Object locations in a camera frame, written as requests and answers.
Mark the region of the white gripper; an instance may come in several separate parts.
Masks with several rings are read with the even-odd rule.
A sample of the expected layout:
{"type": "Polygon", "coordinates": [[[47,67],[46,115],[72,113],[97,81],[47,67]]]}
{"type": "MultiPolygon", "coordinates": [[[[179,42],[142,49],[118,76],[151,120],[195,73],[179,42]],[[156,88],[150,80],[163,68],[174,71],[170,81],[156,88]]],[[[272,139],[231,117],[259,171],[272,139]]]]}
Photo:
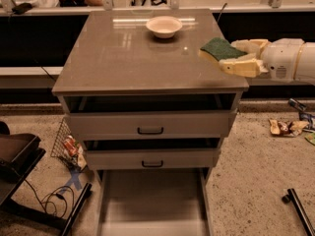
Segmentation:
{"type": "Polygon", "coordinates": [[[304,44],[299,38],[282,38],[272,43],[262,38],[236,40],[231,43],[232,47],[257,56],[262,54],[263,61],[253,54],[247,54],[238,58],[222,59],[219,66],[227,74],[246,78],[256,78],[269,71],[273,81],[302,81],[305,75],[300,61],[304,44]]]}

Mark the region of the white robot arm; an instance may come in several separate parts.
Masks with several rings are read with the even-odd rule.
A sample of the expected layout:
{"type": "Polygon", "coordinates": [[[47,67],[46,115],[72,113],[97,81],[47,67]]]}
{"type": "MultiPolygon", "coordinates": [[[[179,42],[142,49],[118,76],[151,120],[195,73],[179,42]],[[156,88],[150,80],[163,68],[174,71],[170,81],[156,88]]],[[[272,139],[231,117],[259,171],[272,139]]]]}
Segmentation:
{"type": "Polygon", "coordinates": [[[315,83],[315,43],[301,38],[237,40],[231,44],[245,55],[219,60],[227,74],[256,78],[264,73],[273,81],[315,83]]]}

